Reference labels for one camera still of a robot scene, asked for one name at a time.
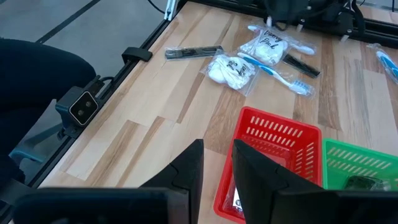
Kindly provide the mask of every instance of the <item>person's leg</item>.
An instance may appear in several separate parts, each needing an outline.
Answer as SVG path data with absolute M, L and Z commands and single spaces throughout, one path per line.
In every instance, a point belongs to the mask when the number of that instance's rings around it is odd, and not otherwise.
M 2 110 L 47 106 L 72 86 L 84 87 L 95 77 L 81 57 L 42 44 L 0 39 Z

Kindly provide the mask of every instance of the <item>red basket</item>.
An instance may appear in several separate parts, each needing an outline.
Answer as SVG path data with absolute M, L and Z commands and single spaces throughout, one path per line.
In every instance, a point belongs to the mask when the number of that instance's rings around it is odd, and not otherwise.
M 317 127 L 244 107 L 239 115 L 234 139 L 242 139 L 292 172 L 322 186 L 322 134 Z M 223 208 L 233 177 L 233 140 L 229 145 L 213 208 L 221 217 L 245 223 L 237 211 Z

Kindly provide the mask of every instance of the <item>green basket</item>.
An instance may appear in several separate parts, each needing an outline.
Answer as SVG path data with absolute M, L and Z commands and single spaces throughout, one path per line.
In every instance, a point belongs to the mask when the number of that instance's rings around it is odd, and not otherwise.
M 323 188 L 344 189 L 352 175 L 383 180 L 398 190 L 398 157 L 359 146 L 324 139 L 322 146 Z

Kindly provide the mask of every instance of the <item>black cable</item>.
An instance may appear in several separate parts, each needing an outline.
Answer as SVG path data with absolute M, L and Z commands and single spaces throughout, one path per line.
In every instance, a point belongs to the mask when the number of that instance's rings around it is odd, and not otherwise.
M 164 14 L 164 11 L 159 9 L 151 0 L 148 0 L 149 4 L 151 4 L 156 10 Z
M 106 80 L 111 80 L 111 82 L 112 82 L 113 81 L 113 77 L 103 77 L 103 78 L 99 79 L 100 82 L 105 82 Z

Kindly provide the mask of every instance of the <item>wooden table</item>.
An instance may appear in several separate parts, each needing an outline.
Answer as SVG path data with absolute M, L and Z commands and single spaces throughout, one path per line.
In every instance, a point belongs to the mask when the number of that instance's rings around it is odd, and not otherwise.
M 363 7 L 366 17 L 398 22 L 396 14 Z M 150 48 L 41 187 L 138 187 L 162 170 L 194 139 L 205 141 L 200 223 L 223 223 L 213 201 L 243 106 L 318 126 L 333 138 L 398 156 L 398 87 L 365 43 L 303 30 L 316 57 L 295 54 L 321 68 L 312 99 L 297 96 L 261 75 L 245 98 L 198 71 L 209 59 L 165 61 L 166 47 L 221 44 L 227 51 L 249 41 L 253 17 L 192 2 Z M 397 50 L 386 49 L 398 61 Z M 304 75 L 291 69 L 294 75 Z

